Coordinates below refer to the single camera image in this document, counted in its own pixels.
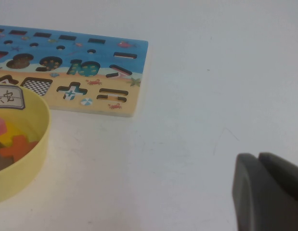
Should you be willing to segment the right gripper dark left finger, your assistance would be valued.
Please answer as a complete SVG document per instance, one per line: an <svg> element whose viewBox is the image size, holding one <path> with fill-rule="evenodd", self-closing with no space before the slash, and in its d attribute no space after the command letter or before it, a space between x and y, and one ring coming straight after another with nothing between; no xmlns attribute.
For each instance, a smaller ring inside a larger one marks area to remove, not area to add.
<svg viewBox="0 0 298 231"><path fill-rule="evenodd" d="M298 231L298 201L273 179L258 157L239 154L233 203L240 231Z"/></svg>

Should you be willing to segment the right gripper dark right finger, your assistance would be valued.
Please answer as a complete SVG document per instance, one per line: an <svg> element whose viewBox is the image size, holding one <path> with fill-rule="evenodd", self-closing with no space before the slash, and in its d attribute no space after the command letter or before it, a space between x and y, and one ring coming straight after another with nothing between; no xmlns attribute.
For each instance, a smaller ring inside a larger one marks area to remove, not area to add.
<svg viewBox="0 0 298 231"><path fill-rule="evenodd" d="M272 153L260 153L258 160L277 184L298 201L298 166Z"/></svg>

